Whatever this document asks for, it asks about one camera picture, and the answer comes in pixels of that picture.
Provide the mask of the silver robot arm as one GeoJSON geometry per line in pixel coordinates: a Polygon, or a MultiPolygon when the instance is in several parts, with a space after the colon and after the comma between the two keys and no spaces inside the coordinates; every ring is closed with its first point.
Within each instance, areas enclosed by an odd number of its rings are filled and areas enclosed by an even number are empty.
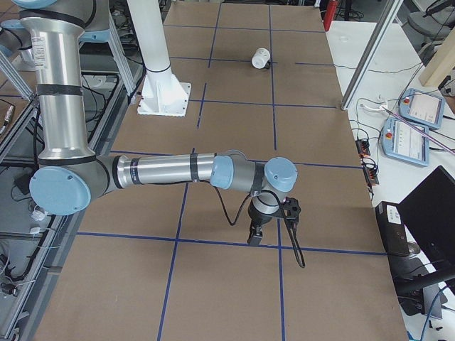
{"type": "Polygon", "coordinates": [[[246,193],[251,219],[248,243],[257,245],[272,218],[284,220],[298,247],[300,207],[289,192],[298,172],[286,158],[249,161],[239,151],[128,158],[98,156],[87,143],[79,41],[99,21],[100,1],[19,1],[20,21],[30,33],[44,149],[29,190],[54,215],[72,215],[92,201],[133,185],[206,182],[216,190],[246,193]]]}

